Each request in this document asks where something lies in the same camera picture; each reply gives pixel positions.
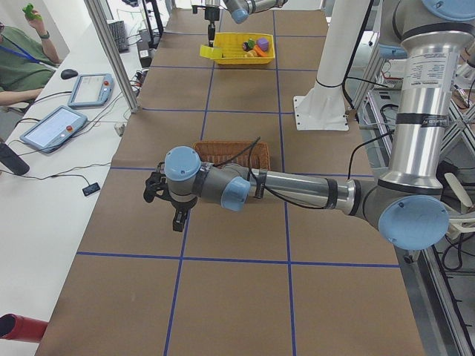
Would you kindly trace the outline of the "yellow tape roll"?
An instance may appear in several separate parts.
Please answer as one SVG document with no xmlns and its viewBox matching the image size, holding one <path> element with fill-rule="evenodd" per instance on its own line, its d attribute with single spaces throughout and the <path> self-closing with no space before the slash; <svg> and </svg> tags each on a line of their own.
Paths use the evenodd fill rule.
<svg viewBox="0 0 475 356">
<path fill-rule="evenodd" d="M 200 56 L 205 59 L 210 60 L 220 60 L 223 58 L 223 50 L 219 47 L 210 47 L 208 45 L 202 44 L 200 46 Z"/>
</svg>

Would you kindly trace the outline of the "yellow plastic basket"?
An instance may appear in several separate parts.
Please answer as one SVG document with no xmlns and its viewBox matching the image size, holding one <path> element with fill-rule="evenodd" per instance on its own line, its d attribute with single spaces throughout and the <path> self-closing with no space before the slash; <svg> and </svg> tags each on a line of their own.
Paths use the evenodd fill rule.
<svg viewBox="0 0 475 356">
<path fill-rule="evenodd" d="M 220 65 L 266 65 L 275 59 L 274 38 L 265 33 L 217 33 L 214 48 L 212 59 Z"/>
</svg>

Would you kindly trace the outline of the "brown wicker basket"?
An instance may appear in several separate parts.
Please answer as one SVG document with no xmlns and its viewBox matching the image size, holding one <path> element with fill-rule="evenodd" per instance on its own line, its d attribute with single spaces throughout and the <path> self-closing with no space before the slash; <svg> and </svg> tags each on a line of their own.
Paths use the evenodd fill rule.
<svg viewBox="0 0 475 356">
<path fill-rule="evenodd" d="M 237 163 L 241 166 L 269 170 L 270 154 L 265 142 L 257 142 L 251 148 L 252 142 L 238 141 L 199 141 L 192 145 L 204 162 L 212 162 L 215 166 Z"/>
</svg>

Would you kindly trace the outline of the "small black-lidded jar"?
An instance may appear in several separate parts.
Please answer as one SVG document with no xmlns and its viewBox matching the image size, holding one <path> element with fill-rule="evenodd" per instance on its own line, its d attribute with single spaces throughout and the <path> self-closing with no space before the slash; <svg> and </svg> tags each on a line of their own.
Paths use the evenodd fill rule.
<svg viewBox="0 0 475 356">
<path fill-rule="evenodd" d="M 242 45 L 243 50 L 246 51 L 246 52 L 252 50 L 254 46 L 255 46 L 255 41 L 253 39 L 248 39 Z"/>
</svg>

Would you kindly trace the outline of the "toy croissant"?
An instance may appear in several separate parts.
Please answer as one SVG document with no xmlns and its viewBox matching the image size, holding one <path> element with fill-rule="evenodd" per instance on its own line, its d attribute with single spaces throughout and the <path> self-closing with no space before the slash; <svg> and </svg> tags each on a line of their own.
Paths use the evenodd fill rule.
<svg viewBox="0 0 475 356">
<path fill-rule="evenodd" d="M 248 52 L 245 52 L 244 57 L 245 58 L 256 58 L 256 57 L 258 57 L 258 54 L 254 50 L 250 50 Z"/>
</svg>

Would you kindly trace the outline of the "purple foam block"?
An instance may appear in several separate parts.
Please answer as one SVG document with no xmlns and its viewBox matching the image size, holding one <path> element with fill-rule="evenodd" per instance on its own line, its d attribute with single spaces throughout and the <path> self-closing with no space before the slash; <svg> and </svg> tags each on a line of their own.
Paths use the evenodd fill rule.
<svg viewBox="0 0 475 356">
<path fill-rule="evenodd" d="M 263 52 L 267 52 L 269 50 L 269 41 L 267 38 L 265 37 L 260 37 L 257 41 L 256 41 L 256 45 L 263 51 Z"/>
</svg>

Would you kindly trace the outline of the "toy carrot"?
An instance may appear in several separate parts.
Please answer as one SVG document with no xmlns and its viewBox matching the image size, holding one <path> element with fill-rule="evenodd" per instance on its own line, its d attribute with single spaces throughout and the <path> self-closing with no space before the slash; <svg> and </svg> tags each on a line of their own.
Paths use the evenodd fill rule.
<svg viewBox="0 0 475 356">
<path fill-rule="evenodd" d="M 254 47 L 253 47 L 253 50 L 256 52 L 256 54 L 259 56 L 259 57 L 267 57 L 268 54 L 262 50 L 258 44 L 256 44 Z"/>
</svg>

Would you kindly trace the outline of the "small black usb device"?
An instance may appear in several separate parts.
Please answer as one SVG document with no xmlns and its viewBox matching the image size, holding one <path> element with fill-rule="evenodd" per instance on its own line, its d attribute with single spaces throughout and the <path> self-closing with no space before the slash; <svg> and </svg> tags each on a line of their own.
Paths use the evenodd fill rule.
<svg viewBox="0 0 475 356">
<path fill-rule="evenodd" d="M 85 197 L 88 197 L 96 192 L 100 191 L 100 186 L 98 182 L 91 183 L 82 189 L 82 193 Z"/>
</svg>

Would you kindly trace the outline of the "black keyboard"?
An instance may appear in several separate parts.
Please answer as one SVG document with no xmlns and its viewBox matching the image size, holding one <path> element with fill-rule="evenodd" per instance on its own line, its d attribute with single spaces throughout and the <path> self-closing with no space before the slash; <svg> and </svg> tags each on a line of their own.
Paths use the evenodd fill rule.
<svg viewBox="0 0 475 356">
<path fill-rule="evenodd" d="M 120 53 L 127 52 L 129 49 L 128 37 L 125 31 L 124 21 L 113 21 L 108 23 L 108 28 L 115 42 L 117 50 Z"/>
</svg>

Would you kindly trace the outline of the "far teach pendant tablet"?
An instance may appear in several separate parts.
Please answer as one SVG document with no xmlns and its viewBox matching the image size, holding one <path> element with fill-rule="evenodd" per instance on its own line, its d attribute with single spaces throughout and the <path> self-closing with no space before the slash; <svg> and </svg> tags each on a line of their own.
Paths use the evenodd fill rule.
<svg viewBox="0 0 475 356">
<path fill-rule="evenodd" d="M 68 106 L 73 109 L 103 106 L 114 88 L 114 79 L 109 73 L 82 74 L 73 86 Z"/>
</svg>

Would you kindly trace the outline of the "teach pendant tablet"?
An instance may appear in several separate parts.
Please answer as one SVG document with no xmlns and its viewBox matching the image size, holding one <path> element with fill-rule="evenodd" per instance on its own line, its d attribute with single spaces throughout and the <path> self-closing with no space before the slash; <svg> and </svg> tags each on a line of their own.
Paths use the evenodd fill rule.
<svg viewBox="0 0 475 356">
<path fill-rule="evenodd" d="M 114 79 L 109 73 L 82 74 L 73 86 L 68 106 L 73 109 L 103 106 L 114 88 Z"/>
<path fill-rule="evenodd" d="M 84 126 L 86 121 L 87 116 L 79 111 L 64 105 L 59 106 L 25 131 L 20 136 L 20 140 L 32 148 L 48 154 L 60 148 Z"/>
</svg>

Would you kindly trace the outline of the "black computer mouse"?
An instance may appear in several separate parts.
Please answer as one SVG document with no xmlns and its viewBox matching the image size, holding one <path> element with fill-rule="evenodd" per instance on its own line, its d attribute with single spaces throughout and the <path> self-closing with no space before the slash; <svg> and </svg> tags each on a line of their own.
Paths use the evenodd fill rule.
<svg viewBox="0 0 475 356">
<path fill-rule="evenodd" d="M 79 75 L 79 73 L 76 70 L 73 70 L 73 69 L 64 69 L 60 73 L 60 77 L 63 80 L 72 79 L 72 78 L 77 77 L 78 75 Z"/>
</svg>

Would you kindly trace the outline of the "near teach pendant tablet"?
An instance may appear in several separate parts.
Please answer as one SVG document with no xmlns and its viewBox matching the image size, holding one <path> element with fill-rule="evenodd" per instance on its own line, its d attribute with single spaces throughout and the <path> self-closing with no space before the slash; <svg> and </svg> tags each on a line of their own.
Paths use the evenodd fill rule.
<svg viewBox="0 0 475 356">
<path fill-rule="evenodd" d="M 64 105 L 59 106 L 25 131 L 20 136 L 20 140 L 32 148 L 48 154 L 60 148 L 84 126 L 86 121 L 87 116 L 79 111 Z"/>
</svg>

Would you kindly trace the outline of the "black bottle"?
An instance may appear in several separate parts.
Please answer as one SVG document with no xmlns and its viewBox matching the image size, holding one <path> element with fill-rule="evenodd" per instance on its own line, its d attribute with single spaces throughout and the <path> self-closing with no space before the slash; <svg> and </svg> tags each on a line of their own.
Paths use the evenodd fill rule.
<svg viewBox="0 0 475 356">
<path fill-rule="evenodd" d="M 24 175 L 30 166 L 18 156 L 3 140 L 0 144 L 1 163 L 15 175 Z"/>
</svg>

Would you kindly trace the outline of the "person in green shirt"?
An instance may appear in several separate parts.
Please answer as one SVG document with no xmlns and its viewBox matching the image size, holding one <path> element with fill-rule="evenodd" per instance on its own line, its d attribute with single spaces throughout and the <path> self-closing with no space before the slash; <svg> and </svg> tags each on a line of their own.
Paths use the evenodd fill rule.
<svg viewBox="0 0 475 356">
<path fill-rule="evenodd" d="M 1 105 L 31 103 L 61 64 L 42 14 L 33 6 L 25 13 L 36 41 L 17 27 L 1 25 Z"/>
</svg>

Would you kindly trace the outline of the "red cylinder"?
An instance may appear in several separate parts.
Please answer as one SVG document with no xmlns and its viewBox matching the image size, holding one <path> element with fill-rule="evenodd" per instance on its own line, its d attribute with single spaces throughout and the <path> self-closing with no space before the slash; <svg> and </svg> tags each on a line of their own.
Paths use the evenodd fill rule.
<svg viewBox="0 0 475 356">
<path fill-rule="evenodd" d="M 48 322 L 17 314 L 1 316 L 1 339 L 40 343 Z"/>
</svg>

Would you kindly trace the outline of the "aluminium frame post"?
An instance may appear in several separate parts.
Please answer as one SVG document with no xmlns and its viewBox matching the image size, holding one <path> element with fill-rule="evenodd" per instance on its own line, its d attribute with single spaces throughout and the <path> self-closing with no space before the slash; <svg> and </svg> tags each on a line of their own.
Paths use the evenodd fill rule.
<svg viewBox="0 0 475 356">
<path fill-rule="evenodd" d="M 121 89 L 131 113 L 136 113 L 139 109 L 135 93 L 131 88 L 128 75 L 122 63 L 119 51 L 114 38 L 109 30 L 105 12 L 98 0 L 84 0 L 91 21 L 98 35 L 99 41 L 113 69 L 116 81 Z"/>
</svg>

